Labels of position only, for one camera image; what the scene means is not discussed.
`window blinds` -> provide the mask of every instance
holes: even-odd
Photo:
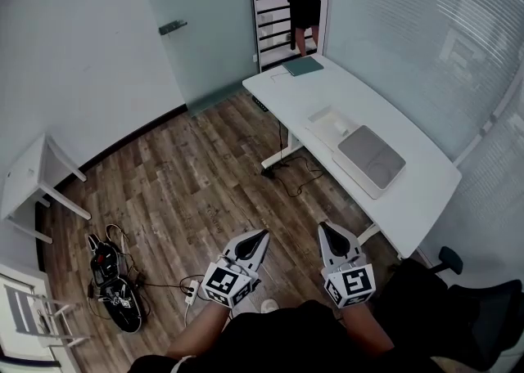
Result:
[[[467,270],[450,283],[486,287],[524,281],[524,92],[522,85],[478,147],[459,165],[463,179],[422,250],[433,263],[441,246]]]
[[[517,71],[524,0],[329,0],[327,26],[324,54],[454,160]]]

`desk control panel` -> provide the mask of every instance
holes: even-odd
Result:
[[[251,100],[265,113],[268,109],[264,104],[262,104],[257,97],[251,96]]]

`forearm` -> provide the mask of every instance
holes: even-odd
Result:
[[[210,349],[222,333],[229,309],[209,302],[193,321],[169,346],[166,356],[177,360],[186,356],[199,356]]]
[[[395,345],[365,304],[342,309],[348,335],[369,356],[377,357]]]

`doorway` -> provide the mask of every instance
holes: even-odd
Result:
[[[291,3],[293,3],[294,10],[293,20],[291,19],[290,0],[255,0],[255,21],[261,71],[301,56],[300,42],[297,43],[296,40],[296,24],[299,27],[307,27],[304,35],[305,54],[322,53],[323,51],[328,0],[320,0],[319,11],[317,11],[316,0],[300,0],[298,2],[299,7],[297,7],[296,0],[291,0]],[[314,41],[312,27],[309,25],[312,15],[316,15],[318,20],[318,45]]]

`office chair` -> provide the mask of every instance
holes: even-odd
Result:
[[[395,345],[428,357],[446,357],[479,371],[490,369],[524,330],[519,280],[485,289],[447,285],[436,274],[463,264],[451,249],[432,269],[405,259],[376,302],[374,315]]]

